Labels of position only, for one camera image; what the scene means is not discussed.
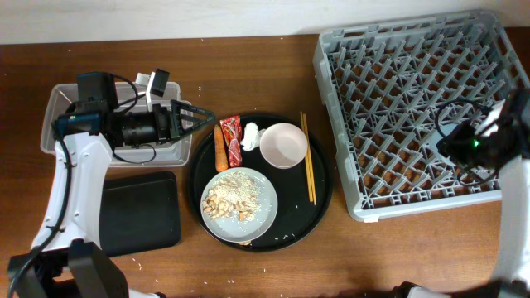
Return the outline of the round black tray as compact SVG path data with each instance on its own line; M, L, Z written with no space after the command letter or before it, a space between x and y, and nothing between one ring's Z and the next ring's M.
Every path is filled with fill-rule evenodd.
M243 154L243 167L265 175L277 192L278 210L272 226L264 235L248 245L229 243L215 237L205 226L200 215L200 198L208 182L219 174L214 167L214 135L211 133L195 149L187 175L188 199L191 210L201 226L223 244L248 252L272 252L287 248L309 235L327 211L333 192L330 160L319 140L310 135L311 159L315 176L317 205L311 204L306 183L305 163L280 170L268 164L253 150Z

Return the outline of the orange carrot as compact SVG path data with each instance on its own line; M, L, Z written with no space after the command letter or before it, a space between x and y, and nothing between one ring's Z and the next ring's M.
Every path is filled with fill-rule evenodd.
M227 154L224 147L224 136L219 125L214 127L214 149L215 149L215 169L218 172L229 168Z

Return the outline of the rice and food scraps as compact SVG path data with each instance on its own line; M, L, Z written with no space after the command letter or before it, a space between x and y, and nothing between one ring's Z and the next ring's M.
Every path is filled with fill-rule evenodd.
M234 171L215 180L201 205L210 220L232 218L246 223L254 221L260 210L259 194L258 184L252 176Z

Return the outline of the red snack wrapper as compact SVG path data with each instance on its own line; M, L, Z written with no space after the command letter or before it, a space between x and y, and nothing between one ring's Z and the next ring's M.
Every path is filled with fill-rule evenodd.
M228 148L229 166L239 167L243 164L240 142L242 141L242 127L240 116L232 116L220 121L221 130Z

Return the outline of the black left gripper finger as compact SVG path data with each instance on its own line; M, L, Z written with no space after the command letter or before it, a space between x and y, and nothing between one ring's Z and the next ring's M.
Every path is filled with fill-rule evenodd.
M200 129L206 127L208 124L211 123L212 120L202 120L199 122L193 122L193 125L191 127L185 128L181 120L173 121L172 128L170 130L169 142L179 142L181 139L186 138L195 132L198 132Z
M174 99L171 101L171 111L175 120L179 122L187 121L197 124L207 124L214 122L216 119L215 113L212 111Z

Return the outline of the grey plate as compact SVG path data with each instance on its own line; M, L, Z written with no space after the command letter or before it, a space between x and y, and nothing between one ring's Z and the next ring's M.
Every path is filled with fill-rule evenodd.
M256 180L260 191L258 196L258 201L261 203L260 210L256 213L254 221L246 223L239 222L237 219L232 218L210 220L208 215L203 212L201 205L202 199L205 198L207 189L212 186L216 179L220 178L223 174L234 171L242 171ZM206 228L215 237L229 243L248 245L251 241L264 235L272 226L277 215L277 210L278 197L272 182L260 172L244 167L228 169L215 175L206 185L200 198L200 215Z

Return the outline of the rectangular black tray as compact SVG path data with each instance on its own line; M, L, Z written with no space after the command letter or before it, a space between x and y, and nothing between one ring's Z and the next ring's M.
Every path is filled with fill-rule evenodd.
M177 245L181 222L175 174L158 171L106 180L99 237L110 257Z

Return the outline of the crumpled white tissue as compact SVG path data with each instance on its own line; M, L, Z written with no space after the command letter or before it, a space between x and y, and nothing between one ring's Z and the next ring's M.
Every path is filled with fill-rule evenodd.
M258 148L265 130L260 129L256 123L250 122L245 125L243 139L240 146L244 151L252 151Z

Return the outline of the light blue cup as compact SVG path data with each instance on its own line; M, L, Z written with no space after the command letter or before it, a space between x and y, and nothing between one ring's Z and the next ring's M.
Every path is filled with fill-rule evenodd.
M449 136L452 131L457 127L456 123L440 125L440 129L445 136ZM435 154L440 155L437 144L443 138L443 136L435 129L433 134L427 140L427 147Z

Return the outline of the wooden chopstick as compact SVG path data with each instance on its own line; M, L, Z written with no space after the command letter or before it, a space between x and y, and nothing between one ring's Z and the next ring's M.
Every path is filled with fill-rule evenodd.
M307 134L308 134L308 137L309 137L309 140L310 140L310 135L309 135L308 125L307 125L307 118L306 118L306 115L305 115L305 120L306 120ZM311 181L312 181L312 189L313 189L313 195L314 195L314 205L317 205L316 189L315 189L315 179L314 179L313 163L312 163L312 159L311 159L311 157L310 157L310 160L311 160Z
M301 120L301 130L304 133L304 136L306 138L306 155L305 155L305 163L306 163L306 179L307 179L307 187L308 187L308 194L309 194L309 201L311 204L314 204L314 195L313 195L313 189L312 189L312 181L311 181L311 146L310 146L310 140L307 134L306 129L306 120L305 120L305 114L300 111L300 120Z

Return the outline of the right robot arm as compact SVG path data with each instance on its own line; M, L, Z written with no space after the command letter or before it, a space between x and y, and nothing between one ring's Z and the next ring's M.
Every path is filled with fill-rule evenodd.
M529 294L529 92L517 89L505 100L487 106L478 100L469 103L486 114L479 127L463 122L456 127L441 126L441 114L450 105L465 104L466 99L451 99L436 106L433 129L427 138L436 158L449 166L458 166L468 175L475 167L492 171L502 192L503 209L499 254L493 280L469 293L500 297ZM320 143L313 137L304 141L316 157L316 197L313 205L301 212L295 207L309 197L306 166L296 163L287 168L268 162L261 151L243 154L242 172L266 183L262 201L252 219L239 220L231 215L225 221L205 216L202 203L210 187L224 177L214 169L214 136L209 135L197 148L191 162L188 191L192 209L214 238L253 252L271 252L286 248L304 238L318 225L332 195L329 161Z

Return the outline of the grey dishwasher rack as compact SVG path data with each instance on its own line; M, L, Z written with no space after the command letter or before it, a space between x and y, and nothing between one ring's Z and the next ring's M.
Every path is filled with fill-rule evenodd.
M483 115L528 77L497 16L488 11L338 28L320 34L313 58L332 127L349 215L359 222L499 200L427 147L440 124Z

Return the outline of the clear plastic bin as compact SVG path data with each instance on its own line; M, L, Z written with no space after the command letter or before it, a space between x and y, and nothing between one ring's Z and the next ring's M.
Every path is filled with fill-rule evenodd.
M146 91L146 86L137 85L138 94ZM127 99L133 98L134 91L132 87L125 82L117 82L116 90L118 101L121 103ZM58 84L51 90L51 95L46 107L46 113L41 129L41 150L46 154L55 155L55 140L51 124L73 103L78 101L77 84ZM171 109L170 100L178 100L186 104L188 101L181 99L181 88L177 82L167 83L165 93L162 97L152 95L152 103L159 103L162 107ZM131 110L132 113L146 112L147 107L145 98L139 99L138 103ZM151 143L156 151L156 157L153 161L145 164L131 164L117 160L113 157L110 167L180 167L185 166L190 159L190 150L192 136L189 135L175 143L165 143L156 145ZM153 157L153 150L150 147L140 147L135 149L131 146L117 147L115 153L128 161L147 161Z

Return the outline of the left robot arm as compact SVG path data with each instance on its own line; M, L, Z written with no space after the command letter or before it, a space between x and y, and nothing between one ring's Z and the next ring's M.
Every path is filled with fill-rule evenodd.
M175 143L214 122L212 111L176 99L165 108L169 74L151 73L144 94L120 102L118 76L95 71L77 77L78 98L51 124L55 175L45 218L28 254L11 258L8 296L140 297L100 245L104 178L116 148Z

